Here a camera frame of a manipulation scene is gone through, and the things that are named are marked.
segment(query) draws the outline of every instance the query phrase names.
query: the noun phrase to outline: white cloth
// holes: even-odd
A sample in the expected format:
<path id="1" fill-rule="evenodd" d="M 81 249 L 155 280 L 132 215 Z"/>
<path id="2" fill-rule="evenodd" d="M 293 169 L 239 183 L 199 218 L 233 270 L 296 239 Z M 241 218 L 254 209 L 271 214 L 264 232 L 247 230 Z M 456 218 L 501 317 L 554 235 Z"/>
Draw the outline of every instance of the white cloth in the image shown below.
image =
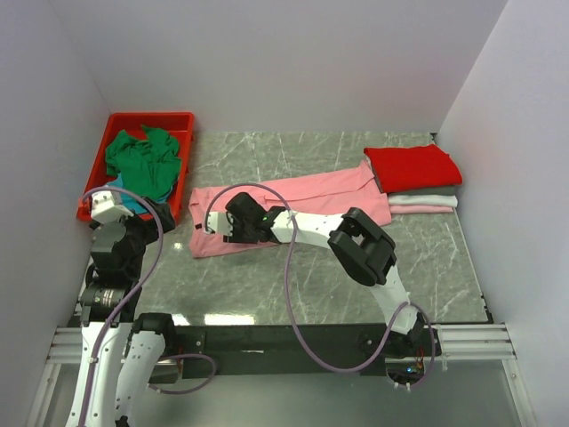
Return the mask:
<path id="1" fill-rule="evenodd" d="M 456 196 L 439 196 L 436 194 L 425 196 L 388 196 L 390 205 L 427 205 L 427 206 L 450 206 L 456 207 L 459 204 Z"/>

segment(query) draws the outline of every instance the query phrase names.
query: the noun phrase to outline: pink shirt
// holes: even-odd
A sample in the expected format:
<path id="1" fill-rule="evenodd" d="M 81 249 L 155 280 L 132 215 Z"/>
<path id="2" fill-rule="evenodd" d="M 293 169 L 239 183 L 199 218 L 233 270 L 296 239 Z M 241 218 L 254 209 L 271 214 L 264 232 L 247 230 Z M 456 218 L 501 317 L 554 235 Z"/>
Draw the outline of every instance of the pink shirt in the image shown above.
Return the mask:
<path id="1" fill-rule="evenodd" d="M 365 161 L 352 169 L 265 181 L 262 184 L 283 196 L 295 211 L 333 215 L 344 214 L 350 207 L 359 207 L 379 225 L 391 222 L 387 195 L 380 193 L 373 172 Z M 207 206 L 224 188 L 207 187 L 192 190 L 189 211 L 195 224 L 203 224 Z M 282 205 L 276 197 L 262 189 L 241 187 L 221 196 L 213 205 L 212 210 L 225 211 L 227 202 L 241 191 L 248 192 L 266 210 L 274 205 Z M 195 258 L 203 258 L 271 245 L 273 244 L 223 243 L 222 235 L 207 235 L 202 227 L 194 230 L 189 249 Z"/>

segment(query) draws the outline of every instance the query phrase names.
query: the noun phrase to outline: green cloth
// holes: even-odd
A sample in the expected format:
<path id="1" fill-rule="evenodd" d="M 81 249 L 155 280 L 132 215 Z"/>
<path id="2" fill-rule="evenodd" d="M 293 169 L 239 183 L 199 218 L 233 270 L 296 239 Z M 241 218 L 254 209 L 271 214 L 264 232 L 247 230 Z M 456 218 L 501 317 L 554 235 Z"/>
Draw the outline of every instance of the green cloth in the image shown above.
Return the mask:
<path id="1" fill-rule="evenodd" d="M 121 131 L 105 150 L 107 175 L 121 174 L 125 189 L 154 200 L 170 191 L 180 175 L 178 140 L 164 129 L 142 126 L 147 140 Z"/>

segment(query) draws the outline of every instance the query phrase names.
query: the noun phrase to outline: gray marble surface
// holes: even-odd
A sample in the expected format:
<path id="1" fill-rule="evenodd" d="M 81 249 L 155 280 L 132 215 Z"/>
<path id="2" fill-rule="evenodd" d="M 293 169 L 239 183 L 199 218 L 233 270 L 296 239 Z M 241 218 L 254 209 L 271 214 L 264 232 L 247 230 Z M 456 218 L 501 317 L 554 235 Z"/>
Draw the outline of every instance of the gray marble surface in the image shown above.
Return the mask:
<path id="1" fill-rule="evenodd" d="M 284 299 L 287 246 L 195 260 L 187 206 L 192 188 L 266 181 L 354 167 L 364 147 L 412 147 L 428 133 L 202 133 L 195 135 L 183 213 L 165 237 L 138 312 L 164 311 L 179 324 L 288 324 Z M 484 300 L 455 213 L 393 215 L 385 230 L 397 244 L 411 299 L 438 322 L 486 321 Z M 145 269 L 156 256 L 148 248 Z M 298 245 L 292 264 L 299 323 L 383 321 L 369 291 L 351 280 L 332 251 Z"/>

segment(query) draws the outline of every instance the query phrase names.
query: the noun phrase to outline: folded red shirt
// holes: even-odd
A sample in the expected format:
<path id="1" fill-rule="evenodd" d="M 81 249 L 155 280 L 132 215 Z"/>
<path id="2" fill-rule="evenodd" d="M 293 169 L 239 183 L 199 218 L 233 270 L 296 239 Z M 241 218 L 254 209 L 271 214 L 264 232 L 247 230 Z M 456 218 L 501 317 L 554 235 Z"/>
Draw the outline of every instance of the folded red shirt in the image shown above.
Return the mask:
<path id="1" fill-rule="evenodd" d="M 459 168 L 435 144 L 409 149 L 366 148 L 364 153 L 384 193 L 462 184 Z"/>

